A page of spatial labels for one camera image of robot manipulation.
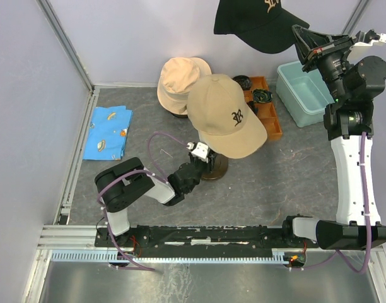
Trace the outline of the beige mannequin head stand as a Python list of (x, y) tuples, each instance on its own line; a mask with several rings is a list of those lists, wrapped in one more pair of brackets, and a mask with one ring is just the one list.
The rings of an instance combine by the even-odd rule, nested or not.
[(202, 174), (201, 179), (204, 181), (215, 181), (222, 178), (228, 170), (228, 158), (213, 150), (213, 148), (210, 146), (210, 143), (208, 143), (201, 134), (199, 134), (199, 142), (208, 145), (209, 150), (217, 153), (213, 172), (211, 174)]

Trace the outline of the black baseball cap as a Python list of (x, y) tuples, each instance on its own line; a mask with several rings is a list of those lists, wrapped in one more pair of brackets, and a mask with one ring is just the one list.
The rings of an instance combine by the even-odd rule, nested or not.
[(281, 1), (224, 0), (218, 4), (213, 33), (235, 35), (261, 53), (279, 54), (295, 43), (294, 25), (310, 27)]

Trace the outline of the black smiley bucket hat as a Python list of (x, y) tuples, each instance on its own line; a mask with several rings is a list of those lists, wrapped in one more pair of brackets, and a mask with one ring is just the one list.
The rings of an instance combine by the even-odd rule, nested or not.
[(179, 115), (179, 114), (173, 114), (171, 113), (172, 116), (179, 118), (179, 119), (187, 119), (188, 115)]

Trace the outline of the tan baseball cap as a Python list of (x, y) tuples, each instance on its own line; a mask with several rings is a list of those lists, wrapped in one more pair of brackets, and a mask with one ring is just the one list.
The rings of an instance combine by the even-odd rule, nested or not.
[(192, 86), (187, 113), (201, 141), (227, 158), (248, 157), (268, 139), (241, 86), (225, 74), (207, 75)]

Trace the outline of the wooden compartment tray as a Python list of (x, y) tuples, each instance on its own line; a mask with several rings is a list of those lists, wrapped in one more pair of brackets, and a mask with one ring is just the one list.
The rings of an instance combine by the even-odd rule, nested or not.
[[(253, 90), (259, 88), (259, 89), (270, 91), (269, 85), (267, 84), (267, 81), (264, 76), (254, 76), (254, 77), (250, 77), (250, 79), (252, 80), (251, 89), (248, 91), (243, 91), (246, 103), (249, 101), (253, 101), (253, 97), (252, 97)], [(269, 102), (266, 104), (257, 104), (257, 108), (258, 108), (257, 117), (266, 128), (268, 140), (269, 141), (280, 140), (283, 135), (283, 131), (281, 129), (276, 108), (273, 102)]]

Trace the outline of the beige bucket hat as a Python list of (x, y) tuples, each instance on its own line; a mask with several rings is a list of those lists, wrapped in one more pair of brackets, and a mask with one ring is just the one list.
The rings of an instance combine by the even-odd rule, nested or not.
[(193, 85), (212, 74), (209, 64), (199, 57), (173, 57), (162, 67), (157, 97), (160, 105), (176, 116), (187, 116), (187, 99)]

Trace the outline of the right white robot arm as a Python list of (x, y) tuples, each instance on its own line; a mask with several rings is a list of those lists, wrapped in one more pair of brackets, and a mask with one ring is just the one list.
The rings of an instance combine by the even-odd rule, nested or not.
[(386, 44), (374, 30), (330, 35), (295, 25), (295, 47), (304, 72), (319, 71), (333, 103), (324, 128), (337, 167), (339, 200), (335, 220), (293, 216), (281, 241), (295, 247), (303, 239), (321, 249), (367, 250), (386, 243), (386, 225), (378, 213), (371, 173), (374, 98), (385, 90), (386, 60), (361, 57), (367, 47)]

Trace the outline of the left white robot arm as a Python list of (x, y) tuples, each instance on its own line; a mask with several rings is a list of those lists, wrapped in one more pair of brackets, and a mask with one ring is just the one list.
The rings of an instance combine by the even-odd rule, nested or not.
[(204, 174), (214, 170), (217, 156), (209, 150), (206, 158), (200, 158), (196, 151), (191, 151), (190, 161), (164, 181), (148, 171), (138, 157), (99, 173), (95, 185), (110, 227), (109, 239), (116, 246), (126, 245), (131, 238), (127, 212), (131, 204), (146, 196), (165, 206), (176, 205), (199, 185)]

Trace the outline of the teal plastic bin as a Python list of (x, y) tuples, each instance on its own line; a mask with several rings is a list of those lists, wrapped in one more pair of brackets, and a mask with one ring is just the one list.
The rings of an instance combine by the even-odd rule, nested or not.
[(299, 61), (277, 68), (276, 93), (300, 128), (322, 122), (334, 99), (318, 70), (302, 71)]

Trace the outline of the rolled black belt top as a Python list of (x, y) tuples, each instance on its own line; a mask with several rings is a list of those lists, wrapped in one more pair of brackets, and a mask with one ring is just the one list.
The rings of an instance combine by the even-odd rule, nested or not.
[(234, 76), (233, 80), (236, 81), (243, 91), (248, 91), (252, 87), (252, 80), (245, 75)]

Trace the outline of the rolled black belt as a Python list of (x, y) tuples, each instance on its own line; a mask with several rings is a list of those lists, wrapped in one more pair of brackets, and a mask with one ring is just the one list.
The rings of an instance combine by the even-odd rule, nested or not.
[(247, 102), (247, 105), (250, 107), (250, 109), (252, 110), (252, 112), (257, 115), (258, 113), (258, 108), (257, 108), (257, 104), (254, 102), (254, 101), (249, 101)]
[(248, 91), (252, 87), (252, 80), (245, 75), (234, 76), (233, 80), (236, 81), (243, 91)]

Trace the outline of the rolled black belt middle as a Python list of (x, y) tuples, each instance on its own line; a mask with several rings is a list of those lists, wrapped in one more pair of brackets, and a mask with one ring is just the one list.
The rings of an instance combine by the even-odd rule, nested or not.
[(257, 104), (254, 102), (254, 101), (249, 101), (247, 102), (247, 105), (250, 107), (250, 109), (252, 110), (252, 112), (257, 115), (258, 113), (258, 108), (257, 108)]

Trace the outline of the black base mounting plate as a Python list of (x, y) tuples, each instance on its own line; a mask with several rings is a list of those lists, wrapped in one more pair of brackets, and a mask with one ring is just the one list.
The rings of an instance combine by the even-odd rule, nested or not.
[(139, 257), (271, 257), (273, 249), (289, 251), (317, 248), (311, 240), (288, 236), (283, 228), (262, 225), (244, 227), (132, 227), (115, 237)]

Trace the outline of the blue patterned cloth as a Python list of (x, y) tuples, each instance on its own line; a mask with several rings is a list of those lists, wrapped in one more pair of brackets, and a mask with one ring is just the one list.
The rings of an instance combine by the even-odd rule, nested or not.
[(121, 160), (133, 111), (125, 105), (95, 107), (83, 160)]

